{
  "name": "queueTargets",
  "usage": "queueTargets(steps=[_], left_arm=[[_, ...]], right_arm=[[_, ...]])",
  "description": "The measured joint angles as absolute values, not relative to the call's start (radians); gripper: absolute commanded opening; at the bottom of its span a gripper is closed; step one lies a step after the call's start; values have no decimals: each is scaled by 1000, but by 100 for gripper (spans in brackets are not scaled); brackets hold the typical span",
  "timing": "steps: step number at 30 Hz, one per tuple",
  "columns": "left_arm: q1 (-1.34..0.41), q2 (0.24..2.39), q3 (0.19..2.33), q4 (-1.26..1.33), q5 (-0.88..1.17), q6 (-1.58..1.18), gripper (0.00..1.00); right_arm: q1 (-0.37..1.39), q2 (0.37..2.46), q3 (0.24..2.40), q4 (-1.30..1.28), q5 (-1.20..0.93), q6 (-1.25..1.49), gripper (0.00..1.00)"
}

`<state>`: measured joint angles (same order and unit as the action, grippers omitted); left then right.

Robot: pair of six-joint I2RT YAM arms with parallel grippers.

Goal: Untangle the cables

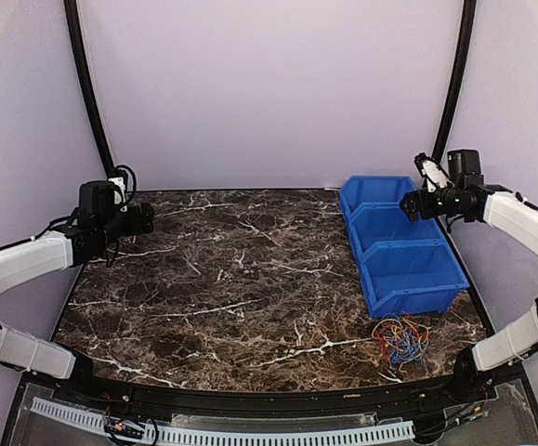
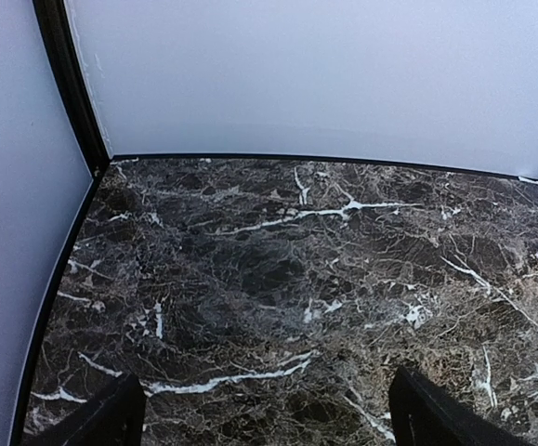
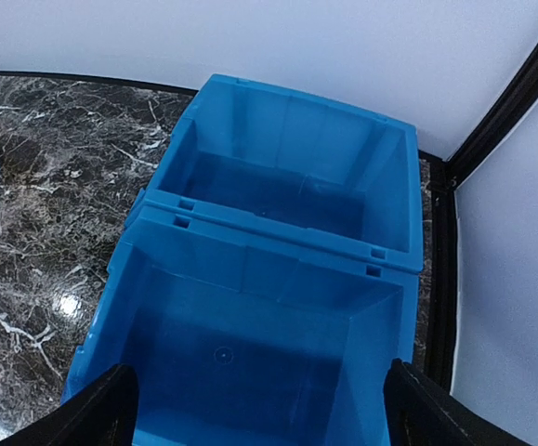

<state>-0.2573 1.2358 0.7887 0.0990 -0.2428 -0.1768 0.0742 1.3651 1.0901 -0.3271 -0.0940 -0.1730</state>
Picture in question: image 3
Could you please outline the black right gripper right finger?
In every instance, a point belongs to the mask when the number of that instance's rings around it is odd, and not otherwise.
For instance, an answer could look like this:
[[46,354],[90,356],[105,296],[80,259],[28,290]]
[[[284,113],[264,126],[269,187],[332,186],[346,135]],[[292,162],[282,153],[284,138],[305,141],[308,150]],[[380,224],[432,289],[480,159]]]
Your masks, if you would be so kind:
[[392,445],[471,445],[466,409],[409,362],[391,362],[384,403]]

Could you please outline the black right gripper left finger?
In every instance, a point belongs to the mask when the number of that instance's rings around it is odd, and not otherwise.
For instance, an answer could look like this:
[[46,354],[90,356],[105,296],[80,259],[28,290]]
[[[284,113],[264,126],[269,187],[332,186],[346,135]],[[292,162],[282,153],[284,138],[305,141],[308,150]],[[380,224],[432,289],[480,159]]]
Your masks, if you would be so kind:
[[56,411],[1,445],[130,445],[138,416],[138,377],[116,364]]

